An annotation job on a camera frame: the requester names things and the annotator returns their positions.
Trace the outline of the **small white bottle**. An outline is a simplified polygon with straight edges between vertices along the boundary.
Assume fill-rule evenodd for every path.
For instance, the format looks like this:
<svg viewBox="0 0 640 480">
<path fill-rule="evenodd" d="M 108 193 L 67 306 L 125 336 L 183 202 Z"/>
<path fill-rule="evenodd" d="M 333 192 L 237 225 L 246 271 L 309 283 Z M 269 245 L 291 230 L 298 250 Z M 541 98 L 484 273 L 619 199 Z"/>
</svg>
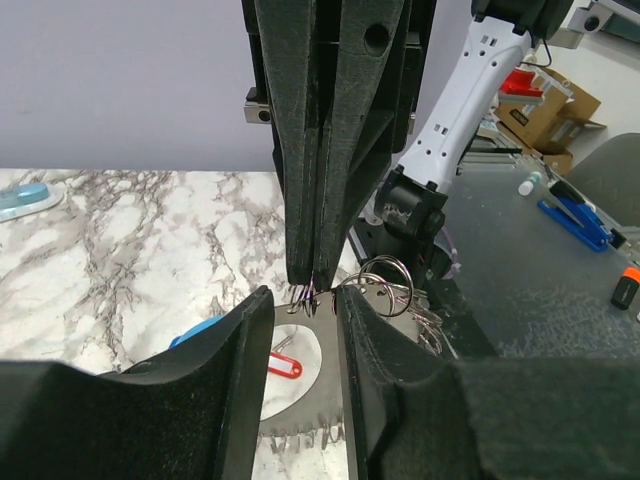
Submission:
<svg viewBox="0 0 640 480">
<path fill-rule="evenodd" d="M 532 193 L 535 186 L 540 182 L 541 174 L 537 171 L 531 172 L 527 178 L 518 186 L 518 193 L 526 197 Z"/>
</svg>

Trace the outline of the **cardboard box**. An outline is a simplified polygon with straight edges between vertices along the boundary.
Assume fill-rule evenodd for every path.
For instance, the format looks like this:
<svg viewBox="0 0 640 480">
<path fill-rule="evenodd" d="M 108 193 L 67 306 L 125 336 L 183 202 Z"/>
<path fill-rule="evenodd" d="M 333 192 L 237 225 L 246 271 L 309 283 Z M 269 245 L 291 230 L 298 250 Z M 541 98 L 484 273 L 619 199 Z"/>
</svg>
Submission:
<svg viewBox="0 0 640 480">
<path fill-rule="evenodd" d="M 593 120 L 600 100 L 556 71 L 538 70 L 533 85 L 542 90 L 538 105 L 499 104 L 495 114 L 506 134 L 560 175 L 572 168 L 569 147 L 586 130 L 603 130 Z"/>
</svg>

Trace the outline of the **red key tag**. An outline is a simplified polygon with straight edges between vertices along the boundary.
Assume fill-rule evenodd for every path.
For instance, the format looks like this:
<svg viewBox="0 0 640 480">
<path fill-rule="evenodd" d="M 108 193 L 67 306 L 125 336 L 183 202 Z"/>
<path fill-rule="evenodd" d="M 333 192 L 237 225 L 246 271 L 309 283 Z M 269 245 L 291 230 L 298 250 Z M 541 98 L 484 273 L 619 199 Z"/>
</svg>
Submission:
<svg viewBox="0 0 640 480">
<path fill-rule="evenodd" d="M 287 379 L 297 379 L 303 373 L 300 361 L 272 351 L 269 355 L 268 372 Z"/>
</svg>

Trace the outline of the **blue stapler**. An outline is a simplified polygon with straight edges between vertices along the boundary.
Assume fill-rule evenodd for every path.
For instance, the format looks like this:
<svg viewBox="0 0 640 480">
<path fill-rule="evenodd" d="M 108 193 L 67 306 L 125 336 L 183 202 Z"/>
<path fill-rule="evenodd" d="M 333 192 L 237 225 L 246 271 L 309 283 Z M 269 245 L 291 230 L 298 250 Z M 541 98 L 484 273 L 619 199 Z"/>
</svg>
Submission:
<svg viewBox="0 0 640 480">
<path fill-rule="evenodd" d="M 538 208 L 591 250 L 604 252 L 613 241 L 613 233 L 584 197 L 564 180 L 555 181 L 549 193 L 551 199 L 539 200 Z"/>
</svg>

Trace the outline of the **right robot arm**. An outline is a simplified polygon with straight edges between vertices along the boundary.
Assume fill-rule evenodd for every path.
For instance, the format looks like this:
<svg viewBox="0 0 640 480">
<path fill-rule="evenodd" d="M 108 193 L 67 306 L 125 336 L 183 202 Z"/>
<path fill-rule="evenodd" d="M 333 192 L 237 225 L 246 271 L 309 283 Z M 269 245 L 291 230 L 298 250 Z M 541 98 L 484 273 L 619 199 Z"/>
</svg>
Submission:
<svg viewBox="0 0 640 480">
<path fill-rule="evenodd" d="M 475 1 L 457 63 L 415 139 L 409 120 L 435 17 L 432 1 L 246 1 L 268 108 L 292 285 L 332 285 L 369 200 L 408 266 L 444 222 L 457 165 L 510 73 L 550 39 L 567 1 Z"/>
</svg>

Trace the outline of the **metal keyring holder blue handle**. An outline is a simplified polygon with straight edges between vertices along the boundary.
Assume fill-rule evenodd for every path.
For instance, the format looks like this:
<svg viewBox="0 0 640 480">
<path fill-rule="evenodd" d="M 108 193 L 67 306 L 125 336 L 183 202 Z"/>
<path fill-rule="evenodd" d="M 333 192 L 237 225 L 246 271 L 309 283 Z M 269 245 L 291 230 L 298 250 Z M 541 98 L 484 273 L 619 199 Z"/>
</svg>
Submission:
<svg viewBox="0 0 640 480">
<path fill-rule="evenodd" d="M 431 355 L 442 354 L 442 321 L 399 259 L 374 257 L 340 283 L 357 287 L 382 319 L 410 341 Z M 344 436 L 344 414 L 334 294 L 292 286 L 287 295 L 275 309 L 271 352 L 297 359 L 303 373 L 297 379 L 267 373 L 258 439 L 275 450 L 335 443 Z"/>
</svg>

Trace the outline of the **orange black marker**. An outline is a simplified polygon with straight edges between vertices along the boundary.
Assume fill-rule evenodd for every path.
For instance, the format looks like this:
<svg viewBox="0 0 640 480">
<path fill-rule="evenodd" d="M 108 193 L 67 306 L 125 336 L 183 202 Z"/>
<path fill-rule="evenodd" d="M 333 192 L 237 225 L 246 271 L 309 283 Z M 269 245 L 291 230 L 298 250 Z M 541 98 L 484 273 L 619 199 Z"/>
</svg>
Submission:
<svg viewBox="0 0 640 480">
<path fill-rule="evenodd" d="M 610 302 L 620 310 L 628 310 L 639 291 L 640 271 L 635 267 L 628 267 L 619 278 Z"/>
</svg>

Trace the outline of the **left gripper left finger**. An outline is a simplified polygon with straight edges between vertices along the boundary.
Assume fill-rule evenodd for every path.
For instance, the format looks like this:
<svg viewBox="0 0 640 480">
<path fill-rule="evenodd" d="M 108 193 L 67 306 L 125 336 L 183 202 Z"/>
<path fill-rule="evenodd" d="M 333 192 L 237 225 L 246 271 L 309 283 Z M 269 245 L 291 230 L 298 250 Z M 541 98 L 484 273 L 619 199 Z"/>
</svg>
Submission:
<svg viewBox="0 0 640 480">
<path fill-rule="evenodd" d="M 1 365 L 5 479 L 247 479 L 275 312 L 260 287 L 216 324 L 128 370 Z"/>
</svg>

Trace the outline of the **blue packaged toothbrush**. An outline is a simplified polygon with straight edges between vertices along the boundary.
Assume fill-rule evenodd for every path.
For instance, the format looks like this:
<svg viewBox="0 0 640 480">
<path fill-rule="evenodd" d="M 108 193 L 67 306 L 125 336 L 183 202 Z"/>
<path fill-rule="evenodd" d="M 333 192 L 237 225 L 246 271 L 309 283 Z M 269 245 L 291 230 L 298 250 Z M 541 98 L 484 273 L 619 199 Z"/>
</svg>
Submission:
<svg viewBox="0 0 640 480">
<path fill-rule="evenodd" d="M 48 210 L 64 197 L 61 188 L 43 183 L 26 183 L 1 191 L 1 222 Z"/>
</svg>

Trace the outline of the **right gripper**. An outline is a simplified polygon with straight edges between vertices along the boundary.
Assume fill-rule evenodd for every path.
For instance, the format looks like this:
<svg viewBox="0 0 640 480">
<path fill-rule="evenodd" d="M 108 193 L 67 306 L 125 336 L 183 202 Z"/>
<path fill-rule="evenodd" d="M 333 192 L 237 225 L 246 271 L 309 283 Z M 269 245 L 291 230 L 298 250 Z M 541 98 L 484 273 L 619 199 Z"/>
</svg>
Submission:
<svg viewBox="0 0 640 480">
<path fill-rule="evenodd" d="M 376 115 L 392 115 L 372 146 L 393 154 L 406 146 L 435 3 L 244 1 L 242 8 L 255 78 L 245 118 L 257 124 L 273 120 L 277 133 L 288 280 L 309 283 L 315 233 L 312 278 L 315 289 L 324 291 L 343 248 L 344 203 L 357 144 L 362 150 L 373 138 L 380 124 Z M 389 54 L 403 10 L 406 33 L 396 37 L 404 46 L 393 46 Z M 325 124 L 314 230 L 319 119 Z"/>
</svg>

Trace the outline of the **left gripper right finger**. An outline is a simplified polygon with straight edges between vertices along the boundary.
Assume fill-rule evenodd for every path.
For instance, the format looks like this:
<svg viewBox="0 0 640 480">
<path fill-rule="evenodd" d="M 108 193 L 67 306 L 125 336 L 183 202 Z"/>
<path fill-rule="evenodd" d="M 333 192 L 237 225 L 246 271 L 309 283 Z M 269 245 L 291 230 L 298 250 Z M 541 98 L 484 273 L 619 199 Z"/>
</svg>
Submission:
<svg viewBox="0 0 640 480">
<path fill-rule="evenodd" d="M 430 355 L 335 295 L 353 479 L 635 479 L 635 359 Z"/>
</svg>

